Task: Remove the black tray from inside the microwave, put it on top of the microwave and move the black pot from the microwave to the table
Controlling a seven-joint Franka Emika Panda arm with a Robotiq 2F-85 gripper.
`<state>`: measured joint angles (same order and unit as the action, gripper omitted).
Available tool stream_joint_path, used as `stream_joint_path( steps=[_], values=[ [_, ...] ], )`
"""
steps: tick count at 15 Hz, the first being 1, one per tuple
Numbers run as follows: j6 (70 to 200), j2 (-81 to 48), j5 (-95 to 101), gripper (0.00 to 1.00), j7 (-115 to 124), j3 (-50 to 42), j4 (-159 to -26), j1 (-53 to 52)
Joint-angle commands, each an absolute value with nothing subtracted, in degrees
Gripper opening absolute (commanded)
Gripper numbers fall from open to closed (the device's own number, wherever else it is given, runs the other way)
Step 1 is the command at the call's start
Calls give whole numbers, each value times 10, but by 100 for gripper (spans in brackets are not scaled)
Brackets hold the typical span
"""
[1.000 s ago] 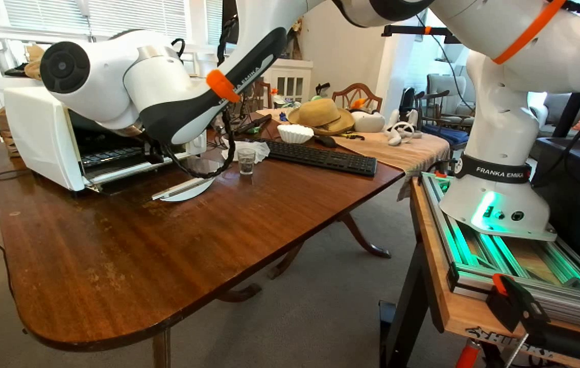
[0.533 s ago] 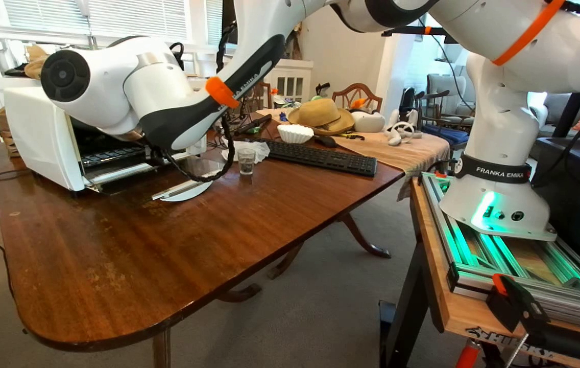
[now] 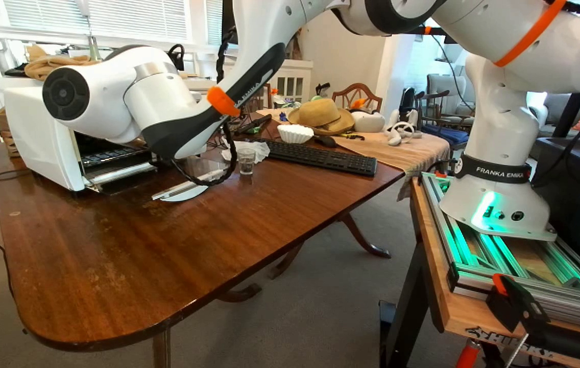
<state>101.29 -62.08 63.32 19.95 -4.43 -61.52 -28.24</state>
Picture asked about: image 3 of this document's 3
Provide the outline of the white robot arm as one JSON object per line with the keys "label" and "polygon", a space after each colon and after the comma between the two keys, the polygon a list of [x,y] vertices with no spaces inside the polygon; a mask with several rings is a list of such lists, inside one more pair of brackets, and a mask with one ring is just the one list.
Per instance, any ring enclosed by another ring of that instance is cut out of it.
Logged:
{"label": "white robot arm", "polygon": [[170,57],[129,48],[93,66],[62,66],[43,84],[48,114],[111,144],[141,138],[166,162],[197,153],[281,66],[292,34],[333,12],[354,34],[409,32],[432,18],[468,52],[475,114],[441,210],[490,236],[543,240],[549,205],[531,188],[536,122],[531,93],[580,93],[580,15],[568,0],[232,0],[231,73],[192,99]]}

